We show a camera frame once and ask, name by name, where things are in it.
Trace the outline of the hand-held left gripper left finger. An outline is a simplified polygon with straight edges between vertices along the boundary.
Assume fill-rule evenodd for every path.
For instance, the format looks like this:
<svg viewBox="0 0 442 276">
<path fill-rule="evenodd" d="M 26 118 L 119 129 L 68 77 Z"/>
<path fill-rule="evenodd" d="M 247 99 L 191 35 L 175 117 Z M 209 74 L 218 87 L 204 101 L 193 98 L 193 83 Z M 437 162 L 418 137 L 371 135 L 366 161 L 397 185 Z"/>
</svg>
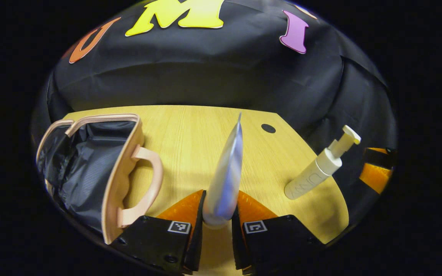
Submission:
<svg viewBox="0 0 442 276">
<path fill-rule="evenodd" d="M 205 196 L 206 192 L 199 190 L 156 218 L 142 215 L 118 237 L 118 250 L 171 274 L 198 271 Z"/>
</svg>

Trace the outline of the white skin care tube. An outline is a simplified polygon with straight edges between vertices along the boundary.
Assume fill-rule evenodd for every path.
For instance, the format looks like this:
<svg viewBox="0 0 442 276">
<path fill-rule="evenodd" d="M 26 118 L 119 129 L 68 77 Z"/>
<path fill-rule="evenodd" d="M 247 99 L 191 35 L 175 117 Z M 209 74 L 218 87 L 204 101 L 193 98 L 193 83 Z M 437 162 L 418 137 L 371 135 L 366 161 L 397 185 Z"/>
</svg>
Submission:
<svg viewBox="0 0 442 276">
<path fill-rule="evenodd" d="M 214 178 L 204 198 L 202 220 L 211 229 L 225 227 L 237 207 L 243 157 L 241 116 L 238 116 L 238 121 L 223 147 Z"/>
</svg>

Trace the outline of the white pump bottle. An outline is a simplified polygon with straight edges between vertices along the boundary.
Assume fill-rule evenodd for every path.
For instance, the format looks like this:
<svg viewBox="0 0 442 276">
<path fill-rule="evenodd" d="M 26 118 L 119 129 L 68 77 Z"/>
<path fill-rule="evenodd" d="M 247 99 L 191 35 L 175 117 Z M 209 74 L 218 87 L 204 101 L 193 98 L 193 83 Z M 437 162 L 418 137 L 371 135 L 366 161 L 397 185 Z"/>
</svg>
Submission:
<svg viewBox="0 0 442 276">
<path fill-rule="evenodd" d="M 284 194 L 288 199 L 298 199 L 333 176 L 335 171 L 342 167 L 342 155 L 353 145 L 361 143 L 361 136 L 348 125 L 344 125 L 342 131 L 343 134 L 339 140 L 333 140 L 295 179 L 284 187 Z"/>
</svg>

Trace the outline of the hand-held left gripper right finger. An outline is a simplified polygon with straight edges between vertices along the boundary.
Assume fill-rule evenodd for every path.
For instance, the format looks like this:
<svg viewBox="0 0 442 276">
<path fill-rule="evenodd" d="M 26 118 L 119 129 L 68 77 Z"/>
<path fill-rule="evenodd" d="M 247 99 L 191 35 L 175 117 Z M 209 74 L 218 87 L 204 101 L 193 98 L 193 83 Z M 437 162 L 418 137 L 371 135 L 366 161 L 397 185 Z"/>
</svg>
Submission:
<svg viewBox="0 0 442 276">
<path fill-rule="evenodd" d="M 294 215 L 276 215 L 245 192 L 231 222 L 235 266 L 243 275 L 274 275 L 323 250 Z"/>
</svg>

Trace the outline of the black backdrop cloth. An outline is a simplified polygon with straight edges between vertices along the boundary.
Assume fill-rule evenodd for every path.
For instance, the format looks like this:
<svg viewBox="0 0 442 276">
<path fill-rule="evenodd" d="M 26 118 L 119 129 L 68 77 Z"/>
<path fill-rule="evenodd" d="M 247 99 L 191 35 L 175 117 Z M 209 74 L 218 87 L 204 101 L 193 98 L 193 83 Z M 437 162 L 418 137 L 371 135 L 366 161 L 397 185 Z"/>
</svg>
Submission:
<svg viewBox="0 0 442 276">
<path fill-rule="evenodd" d="M 45 130 L 69 112 L 125 105 L 213 105 L 279 114 L 320 152 L 343 125 L 361 136 L 335 180 L 350 225 L 378 199 L 358 182 L 366 148 L 396 148 L 395 107 L 371 58 L 340 30 L 284 0 L 225 0 L 221 28 L 186 28 L 182 11 L 169 26 L 126 31 L 151 0 L 114 15 L 91 51 L 76 63 L 63 54 L 38 93 L 30 120 L 36 152 Z"/>
</svg>

